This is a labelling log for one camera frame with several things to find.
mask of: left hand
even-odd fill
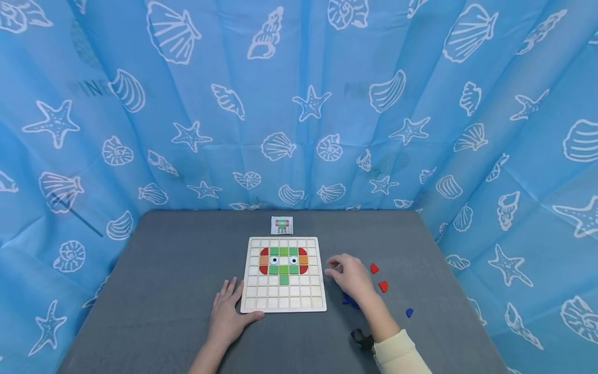
[[[224,281],[220,292],[214,298],[210,314],[208,342],[224,348],[228,348],[237,340],[248,324],[264,318],[264,312],[259,311],[248,314],[237,313],[234,306],[243,293],[243,281],[239,282],[237,290],[234,289],[236,284],[236,276],[230,282],[228,279]]]

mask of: gray table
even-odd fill
[[[58,370],[60,374],[185,373],[206,337],[212,299],[243,276],[248,238],[291,215],[295,236],[317,236],[323,259],[374,262],[383,298],[435,374],[507,372],[444,257],[415,212],[153,211],[141,219]],[[228,351],[221,373],[376,373],[350,339],[367,331],[325,280],[328,311],[267,314]],[[405,310],[413,308],[411,318]]]

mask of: blue curtain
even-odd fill
[[[512,373],[598,372],[598,2],[477,1],[0,0],[0,372],[150,209],[416,210]]]

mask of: square grid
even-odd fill
[[[324,312],[326,294],[316,237],[251,237],[241,313]]]

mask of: sleeve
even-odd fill
[[[432,374],[405,330],[375,343],[374,354],[382,374]]]

